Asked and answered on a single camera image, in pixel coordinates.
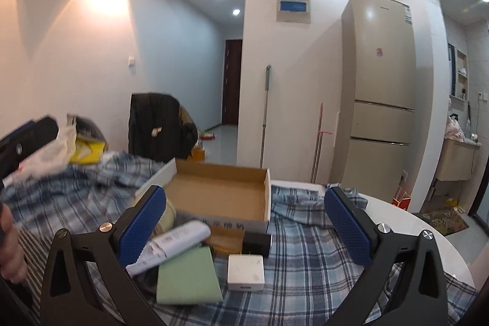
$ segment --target white round table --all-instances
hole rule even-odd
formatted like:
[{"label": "white round table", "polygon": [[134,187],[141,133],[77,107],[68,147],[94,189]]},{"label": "white round table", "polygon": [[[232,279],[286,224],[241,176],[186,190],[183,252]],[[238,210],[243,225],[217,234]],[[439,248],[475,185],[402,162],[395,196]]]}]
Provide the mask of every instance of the white round table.
[{"label": "white round table", "polygon": [[[318,191],[322,196],[324,196],[325,193],[324,186],[319,184],[280,180],[272,180],[271,183],[272,185],[279,187]],[[470,274],[469,268],[467,267],[464,259],[449,242],[449,240],[441,233],[417,218],[415,215],[412,215],[403,209],[399,209],[390,203],[368,195],[360,195],[368,200],[367,209],[365,211],[374,223],[385,223],[390,226],[394,232],[404,233],[406,235],[417,236],[423,230],[430,230],[435,236],[444,271],[450,275],[453,275],[456,279],[474,287],[472,275]]]}]

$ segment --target patterned rug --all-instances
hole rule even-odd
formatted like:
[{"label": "patterned rug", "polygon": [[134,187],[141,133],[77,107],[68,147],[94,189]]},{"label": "patterned rug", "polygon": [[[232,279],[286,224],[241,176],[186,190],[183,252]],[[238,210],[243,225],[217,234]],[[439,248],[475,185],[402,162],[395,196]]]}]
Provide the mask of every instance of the patterned rug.
[{"label": "patterned rug", "polygon": [[427,213],[414,213],[414,215],[425,223],[431,225],[443,236],[463,231],[469,226],[453,209],[428,211]]}]

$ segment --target plaid tablecloth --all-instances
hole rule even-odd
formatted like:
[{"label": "plaid tablecloth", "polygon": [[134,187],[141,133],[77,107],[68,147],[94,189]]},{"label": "plaid tablecloth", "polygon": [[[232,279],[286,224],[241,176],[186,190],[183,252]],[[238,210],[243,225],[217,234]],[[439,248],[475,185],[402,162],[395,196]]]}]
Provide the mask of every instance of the plaid tablecloth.
[{"label": "plaid tablecloth", "polygon": [[[21,241],[28,253],[29,283],[39,310],[40,280],[53,233],[68,228],[72,233],[94,231],[102,222],[116,221],[130,206],[134,193],[161,167],[125,153],[99,165],[70,166],[59,176],[17,184],[0,199],[24,226]],[[348,195],[357,206],[366,205],[355,191]],[[227,261],[215,260],[224,301],[215,305],[159,306],[155,310],[169,325],[324,325],[358,280],[363,268],[353,264],[346,248],[324,212],[317,192],[272,188],[273,235],[265,263],[265,287],[257,293],[227,290]],[[93,264],[90,272],[104,306],[114,306]],[[368,318],[381,315],[394,287],[399,267],[391,272],[385,289]],[[449,323],[455,324],[477,292],[447,277]]]}]

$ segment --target green notebook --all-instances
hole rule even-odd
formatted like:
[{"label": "green notebook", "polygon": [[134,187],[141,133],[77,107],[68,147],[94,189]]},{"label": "green notebook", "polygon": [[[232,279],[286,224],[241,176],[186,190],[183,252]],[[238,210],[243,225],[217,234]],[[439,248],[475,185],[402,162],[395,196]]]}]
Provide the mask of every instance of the green notebook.
[{"label": "green notebook", "polygon": [[156,301],[175,306],[222,301],[209,247],[190,249],[160,265]]}]

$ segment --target refrigerator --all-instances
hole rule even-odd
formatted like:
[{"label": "refrigerator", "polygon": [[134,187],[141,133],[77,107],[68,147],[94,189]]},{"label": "refrigerator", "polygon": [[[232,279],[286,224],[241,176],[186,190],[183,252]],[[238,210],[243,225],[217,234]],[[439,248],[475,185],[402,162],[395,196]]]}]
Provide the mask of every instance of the refrigerator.
[{"label": "refrigerator", "polygon": [[392,202],[414,123],[411,10],[394,0],[350,0],[341,20],[341,108],[329,181]]}]

